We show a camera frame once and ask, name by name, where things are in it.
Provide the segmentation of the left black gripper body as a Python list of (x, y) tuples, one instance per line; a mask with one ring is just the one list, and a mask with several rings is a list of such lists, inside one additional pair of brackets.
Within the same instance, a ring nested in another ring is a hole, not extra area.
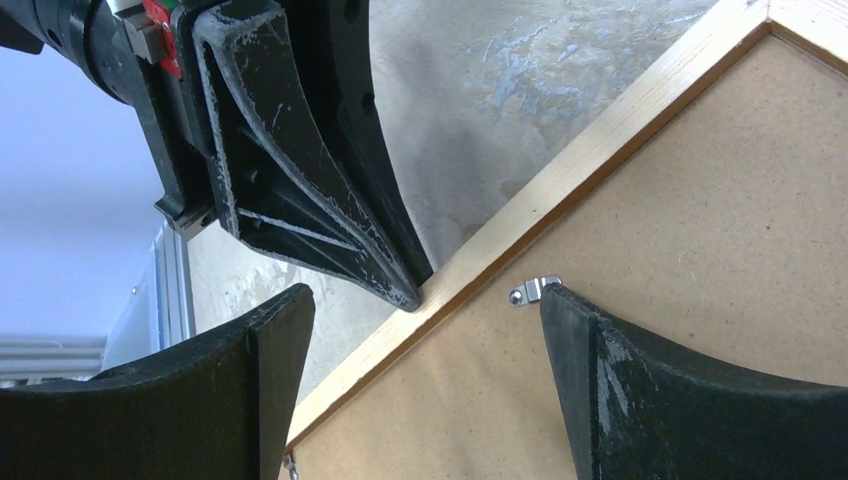
[(217, 218), (203, 147), (203, 97), (177, 44), (176, 1), (4, 1), (1, 45), (49, 47), (98, 88), (132, 107), (160, 177), (157, 209), (191, 239)]

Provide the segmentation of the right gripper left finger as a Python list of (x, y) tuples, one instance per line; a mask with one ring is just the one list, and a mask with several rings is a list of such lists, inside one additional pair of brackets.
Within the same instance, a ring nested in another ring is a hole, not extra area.
[(1, 393), (5, 479), (275, 479), (312, 335), (297, 284), (86, 381)]

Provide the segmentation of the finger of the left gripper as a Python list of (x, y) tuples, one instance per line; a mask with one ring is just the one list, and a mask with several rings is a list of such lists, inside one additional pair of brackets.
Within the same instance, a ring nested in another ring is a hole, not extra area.
[(433, 273), (399, 191), (375, 104), (366, 1), (284, 4), (316, 124), (332, 155), (421, 286)]
[(316, 124), (284, 4), (222, 3), (193, 29), (222, 226), (262, 255), (413, 311), (420, 286)]

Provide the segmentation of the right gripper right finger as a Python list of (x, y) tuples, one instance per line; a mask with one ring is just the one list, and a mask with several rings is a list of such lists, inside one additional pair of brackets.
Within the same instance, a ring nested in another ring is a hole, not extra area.
[(702, 354), (547, 286), (544, 340), (581, 479), (843, 479), (847, 391)]

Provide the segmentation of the orange wooden picture frame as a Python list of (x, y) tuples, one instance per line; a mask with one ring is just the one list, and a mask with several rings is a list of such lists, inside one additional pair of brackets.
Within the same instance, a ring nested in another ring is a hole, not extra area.
[(418, 310), (394, 312), (305, 397), (295, 409), (287, 449), (474, 296), (767, 35), (839, 71), (847, 68), (843, 1), (716, 3), (425, 283)]

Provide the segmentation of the brown backing board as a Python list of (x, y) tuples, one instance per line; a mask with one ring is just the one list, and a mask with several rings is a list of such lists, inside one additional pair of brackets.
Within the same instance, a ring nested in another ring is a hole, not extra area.
[(716, 358), (847, 381), (847, 77), (767, 37), (294, 451), (304, 479), (571, 479), (537, 275)]

